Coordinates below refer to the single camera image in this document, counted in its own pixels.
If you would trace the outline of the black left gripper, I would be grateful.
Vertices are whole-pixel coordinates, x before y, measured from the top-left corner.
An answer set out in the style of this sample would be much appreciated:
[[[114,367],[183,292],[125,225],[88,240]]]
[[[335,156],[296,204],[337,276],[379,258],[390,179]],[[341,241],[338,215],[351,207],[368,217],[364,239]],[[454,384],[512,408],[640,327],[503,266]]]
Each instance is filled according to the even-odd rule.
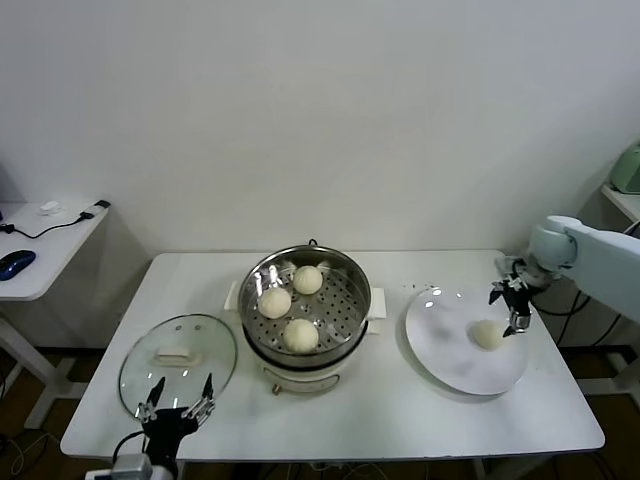
[[[188,409],[160,409],[157,404],[165,386],[165,377],[150,390],[146,401],[138,404],[136,417],[148,437],[146,454],[150,458],[175,458],[182,440],[198,430],[194,418],[208,418],[215,409],[212,374],[204,383],[201,398]]]

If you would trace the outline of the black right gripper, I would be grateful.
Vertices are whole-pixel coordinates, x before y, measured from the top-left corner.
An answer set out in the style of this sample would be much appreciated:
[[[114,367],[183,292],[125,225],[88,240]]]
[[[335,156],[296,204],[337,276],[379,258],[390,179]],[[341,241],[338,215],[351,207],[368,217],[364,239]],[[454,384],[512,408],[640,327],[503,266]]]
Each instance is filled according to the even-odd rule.
[[[505,303],[511,310],[509,323],[503,333],[507,338],[525,333],[530,326],[531,292],[521,279],[505,279],[501,285],[494,285],[489,294],[489,304],[495,303],[503,296]]]

